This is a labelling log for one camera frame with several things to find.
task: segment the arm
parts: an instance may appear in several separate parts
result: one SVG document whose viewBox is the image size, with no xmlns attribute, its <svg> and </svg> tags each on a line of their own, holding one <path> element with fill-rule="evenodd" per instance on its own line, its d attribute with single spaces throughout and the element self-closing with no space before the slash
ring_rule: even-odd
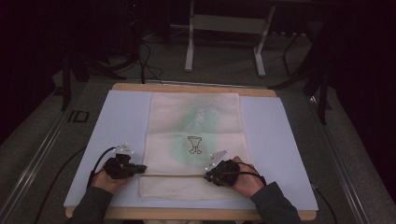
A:
<svg viewBox="0 0 396 224">
<path fill-rule="evenodd" d="M 239 157 L 233 159 L 242 162 Z M 248 165 L 239 163 L 240 171 L 256 173 Z M 297 209 L 283 196 L 276 182 L 264 186 L 254 175 L 239 175 L 232 189 L 256 204 L 262 221 L 271 223 L 301 223 Z"/>
<path fill-rule="evenodd" d="M 114 193 L 130 179 L 131 177 L 115 180 L 106 172 L 99 172 L 93 178 L 91 186 L 87 188 L 84 197 L 73 211 L 73 216 L 65 223 L 104 223 L 106 210 Z"/>
</svg>

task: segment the white cloth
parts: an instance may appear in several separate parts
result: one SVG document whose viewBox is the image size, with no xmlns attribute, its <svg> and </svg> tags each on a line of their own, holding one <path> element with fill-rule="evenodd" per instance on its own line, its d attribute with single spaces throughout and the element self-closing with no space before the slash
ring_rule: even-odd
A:
<svg viewBox="0 0 396 224">
<path fill-rule="evenodd" d="M 159 93 L 152 95 L 143 164 L 147 175 L 203 175 L 210 154 L 228 150 L 251 162 L 237 93 Z M 203 178 L 140 178 L 142 197 L 218 200 L 239 197 Z"/>
</svg>

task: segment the gray sleeve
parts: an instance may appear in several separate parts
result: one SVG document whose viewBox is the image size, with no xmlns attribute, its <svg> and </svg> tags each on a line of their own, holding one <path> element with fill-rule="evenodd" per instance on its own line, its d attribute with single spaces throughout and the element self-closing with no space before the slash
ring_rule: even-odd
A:
<svg viewBox="0 0 396 224">
<path fill-rule="evenodd" d="M 266 224 L 301 223 L 297 209 L 283 196 L 282 190 L 273 182 L 257 191 L 251 198 Z"/>
<path fill-rule="evenodd" d="M 65 224 L 105 223 L 106 210 L 112 198 L 113 194 L 104 189 L 95 187 L 87 188 L 84 197 L 82 197 L 78 206 L 73 211 L 73 216 Z"/>
</svg>

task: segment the forearm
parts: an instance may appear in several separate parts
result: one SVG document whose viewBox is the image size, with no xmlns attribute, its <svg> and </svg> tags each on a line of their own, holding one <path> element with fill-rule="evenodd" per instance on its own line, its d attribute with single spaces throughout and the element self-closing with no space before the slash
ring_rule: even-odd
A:
<svg viewBox="0 0 396 224">
<path fill-rule="evenodd" d="M 104 223 L 106 210 L 112 198 L 113 194 L 106 190 L 87 188 L 84 197 L 73 211 L 73 217 L 69 218 L 66 223 Z"/>
<path fill-rule="evenodd" d="M 283 196 L 276 182 L 257 191 L 251 198 L 266 224 L 301 223 L 297 209 Z"/>
</svg>

